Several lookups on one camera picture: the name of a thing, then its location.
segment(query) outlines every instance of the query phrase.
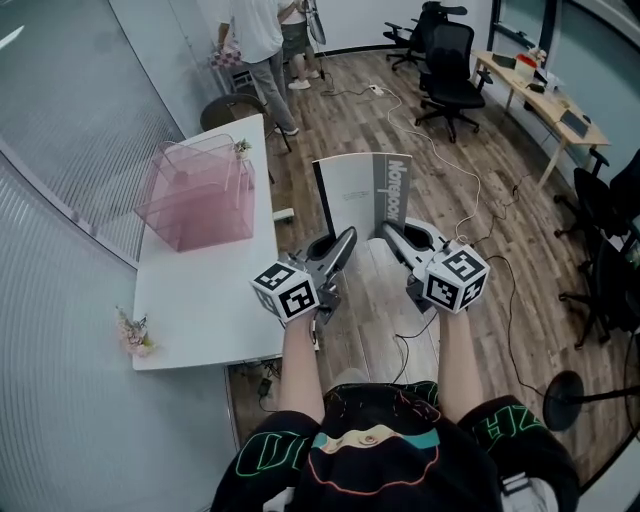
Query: wooden desk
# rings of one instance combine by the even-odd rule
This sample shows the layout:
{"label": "wooden desk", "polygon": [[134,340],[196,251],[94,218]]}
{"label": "wooden desk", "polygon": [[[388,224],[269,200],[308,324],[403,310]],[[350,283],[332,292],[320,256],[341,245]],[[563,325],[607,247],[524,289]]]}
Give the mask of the wooden desk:
{"label": "wooden desk", "polygon": [[[519,96],[523,97],[524,100],[526,100],[534,108],[538,115],[549,125],[549,127],[556,134],[558,134],[560,138],[558,149],[556,149],[556,152],[551,157],[551,161],[549,162],[547,169],[544,171],[542,178],[540,178],[540,181],[538,182],[538,191],[549,179],[551,172],[558,163],[558,159],[560,158],[562,151],[564,151],[568,144],[590,146],[594,149],[598,146],[609,145],[609,141],[607,140],[607,138],[593,122],[589,125],[589,130],[584,137],[580,137],[571,128],[560,122],[560,118],[567,109],[570,109],[578,117],[581,117],[583,114],[582,110],[580,110],[575,102],[562,92],[553,93],[550,91],[545,91],[544,94],[533,92],[532,90],[526,88],[529,82],[522,78],[518,73],[516,73],[515,70],[503,68],[502,66],[496,64],[491,58],[491,56],[493,55],[492,52],[474,50],[473,55],[477,58],[476,68],[473,76],[471,77],[471,80],[473,82],[475,82],[476,80],[476,76],[478,74],[480,66],[485,67],[495,76],[502,79],[507,84],[507,86],[509,86],[509,99],[507,99],[507,104],[505,106],[505,109],[507,111],[509,110],[509,106],[511,105],[511,100],[513,99],[514,93],[518,93]],[[590,163],[591,156],[587,157],[587,160],[583,164],[583,167],[585,169],[588,169]]]}

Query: white shirt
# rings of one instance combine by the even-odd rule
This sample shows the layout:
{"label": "white shirt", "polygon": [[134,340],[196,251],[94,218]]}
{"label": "white shirt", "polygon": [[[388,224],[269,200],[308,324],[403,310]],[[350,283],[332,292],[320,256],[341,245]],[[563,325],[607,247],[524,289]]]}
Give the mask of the white shirt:
{"label": "white shirt", "polygon": [[283,25],[296,25],[307,21],[307,17],[302,14],[297,8],[293,10],[289,17],[282,22]]}
{"label": "white shirt", "polygon": [[233,21],[244,62],[261,62],[280,51],[278,13],[289,7],[291,0],[222,0],[221,4],[218,21],[229,25]]}

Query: black t-shirt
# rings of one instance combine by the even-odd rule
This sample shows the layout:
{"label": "black t-shirt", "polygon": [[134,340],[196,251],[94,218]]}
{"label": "black t-shirt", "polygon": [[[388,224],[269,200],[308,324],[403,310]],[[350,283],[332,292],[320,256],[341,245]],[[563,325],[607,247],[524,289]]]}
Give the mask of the black t-shirt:
{"label": "black t-shirt", "polygon": [[271,415],[225,473],[212,511],[261,511],[293,487],[288,510],[502,510],[501,481],[547,482],[574,511],[569,454],[514,397],[487,402],[458,425],[438,410],[437,385],[347,384],[325,395],[321,425]]}

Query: person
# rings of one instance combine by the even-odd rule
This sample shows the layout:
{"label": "person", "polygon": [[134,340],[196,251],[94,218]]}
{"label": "person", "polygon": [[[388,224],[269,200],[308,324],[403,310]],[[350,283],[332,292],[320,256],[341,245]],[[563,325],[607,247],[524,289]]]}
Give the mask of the person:
{"label": "person", "polygon": [[305,8],[300,0],[294,3],[296,8],[282,22],[284,39],[282,49],[285,60],[289,61],[291,75],[295,76],[295,80],[289,84],[289,89],[302,90],[309,89],[311,87],[309,78],[320,78],[320,73],[313,48],[311,48],[311,41],[309,41]]}
{"label": "person", "polygon": [[278,412],[237,454],[211,510],[575,511],[567,451],[513,396],[483,400],[467,313],[439,315],[438,384],[351,375],[324,398],[313,314],[287,324]]}
{"label": "person", "polygon": [[224,45],[233,20],[242,61],[287,135],[299,130],[287,105],[280,22],[295,9],[292,0],[224,0],[218,13],[218,47]]}

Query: pink acrylic box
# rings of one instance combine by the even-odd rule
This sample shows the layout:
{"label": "pink acrylic box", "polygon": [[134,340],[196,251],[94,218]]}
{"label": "pink acrylic box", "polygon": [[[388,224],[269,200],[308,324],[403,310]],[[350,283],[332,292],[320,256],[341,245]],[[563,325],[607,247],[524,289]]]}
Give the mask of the pink acrylic box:
{"label": "pink acrylic box", "polygon": [[176,251],[253,236],[254,170],[228,135],[160,144],[143,196],[135,212]]}

